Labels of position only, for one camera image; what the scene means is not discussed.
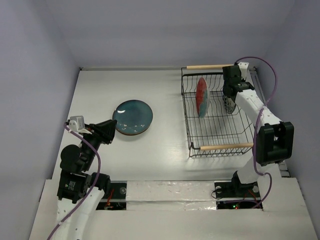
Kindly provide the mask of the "blue floral white plate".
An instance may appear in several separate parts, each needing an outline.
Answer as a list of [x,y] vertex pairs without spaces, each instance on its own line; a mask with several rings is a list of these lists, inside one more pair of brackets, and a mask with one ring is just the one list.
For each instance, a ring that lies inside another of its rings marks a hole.
[[235,103],[237,93],[233,93],[231,96],[228,96],[223,91],[223,104],[227,114],[232,114],[235,111],[237,104]]

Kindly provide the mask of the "dark blue plate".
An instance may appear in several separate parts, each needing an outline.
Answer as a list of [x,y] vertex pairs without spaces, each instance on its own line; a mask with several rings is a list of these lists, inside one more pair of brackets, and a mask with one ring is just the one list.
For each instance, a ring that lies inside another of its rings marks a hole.
[[117,121],[116,130],[126,136],[145,132],[153,121],[151,107],[142,100],[132,99],[121,103],[113,112],[112,119]]

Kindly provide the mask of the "red and blue plate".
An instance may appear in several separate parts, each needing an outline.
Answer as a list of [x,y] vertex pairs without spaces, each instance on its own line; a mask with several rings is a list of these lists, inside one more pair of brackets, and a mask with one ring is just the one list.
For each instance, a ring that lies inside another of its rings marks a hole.
[[204,118],[210,103],[210,93],[204,77],[201,77],[197,82],[195,99],[198,116]]

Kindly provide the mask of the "black wire dish rack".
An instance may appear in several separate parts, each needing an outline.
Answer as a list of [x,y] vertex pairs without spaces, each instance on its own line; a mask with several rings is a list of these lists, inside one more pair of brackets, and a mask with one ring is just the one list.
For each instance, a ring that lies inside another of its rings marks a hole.
[[[208,110],[204,117],[199,117],[196,107],[196,89],[200,78],[206,80],[209,93]],[[181,68],[181,95],[191,158],[238,156],[252,149],[254,126],[239,107],[233,113],[227,113],[223,85],[221,70]]]

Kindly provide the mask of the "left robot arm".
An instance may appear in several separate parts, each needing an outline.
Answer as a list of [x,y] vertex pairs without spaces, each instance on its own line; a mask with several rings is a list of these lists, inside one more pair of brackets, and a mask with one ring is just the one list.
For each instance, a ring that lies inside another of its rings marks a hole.
[[115,137],[117,121],[86,124],[83,116],[72,116],[64,129],[78,138],[60,153],[60,177],[57,189],[55,227],[49,240],[83,240],[100,200],[111,192],[111,179],[101,173],[101,145]]

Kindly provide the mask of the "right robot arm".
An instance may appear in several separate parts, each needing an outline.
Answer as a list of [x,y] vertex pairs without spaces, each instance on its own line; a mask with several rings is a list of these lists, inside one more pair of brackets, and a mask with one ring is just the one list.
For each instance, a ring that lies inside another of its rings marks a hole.
[[231,179],[230,190],[235,196],[242,196],[266,175],[269,165],[289,159],[294,142],[294,125],[276,117],[246,80],[248,65],[240,62],[222,68],[225,102],[240,107],[254,125],[252,157]]

